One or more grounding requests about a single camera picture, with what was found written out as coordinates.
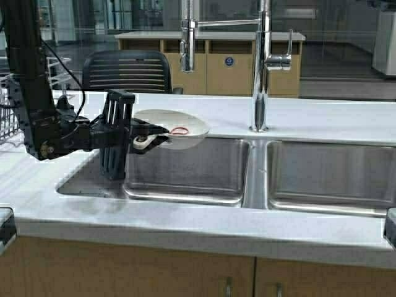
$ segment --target faucet spout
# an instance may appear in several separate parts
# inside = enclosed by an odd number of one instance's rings
[[[269,98],[269,73],[273,70],[288,71],[291,68],[293,47],[290,30],[289,45],[286,54],[271,54],[272,44],[272,0],[259,0],[259,18],[254,20],[228,20],[216,22],[197,22],[194,20],[194,1],[183,0],[182,40],[180,42],[181,70],[194,71],[194,41],[198,27],[216,27],[219,25],[258,24],[256,32],[256,63],[252,91],[252,125],[254,132],[268,131],[267,109]]]

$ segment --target chair backrest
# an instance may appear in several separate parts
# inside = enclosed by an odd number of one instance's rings
[[[124,89],[140,93],[171,93],[171,72],[158,51],[102,51],[93,53],[82,73],[84,90]]]
[[[10,74],[7,57],[0,57],[0,78]]]

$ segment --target white bowl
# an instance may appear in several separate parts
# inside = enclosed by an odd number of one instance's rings
[[[170,150],[186,150],[195,147],[209,133],[209,127],[201,119],[191,114],[181,113],[173,110],[141,110],[134,115],[135,118],[146,121],[150,124],[164,127],[172,131],[177,127],[187,128],[187,135],[165,134],[169,137],[169,142],[165,142],[160,147]]]

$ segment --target sink basin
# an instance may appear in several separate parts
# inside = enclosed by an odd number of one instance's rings
[[[273,141],[266,161],[269,208],[384,217],[396,206],[396,148]]]
[[[246,193],[249,142],[206,138],[187,150],[156,148],[128,155],[125,181],[108,181],[94,157],[58,192],[64,195],[160,200],[239,207]]]

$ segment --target white appliance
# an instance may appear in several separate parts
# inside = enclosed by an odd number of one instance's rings
[[[373,68],[387,76],[396,75],[396,12],[380,12]]]

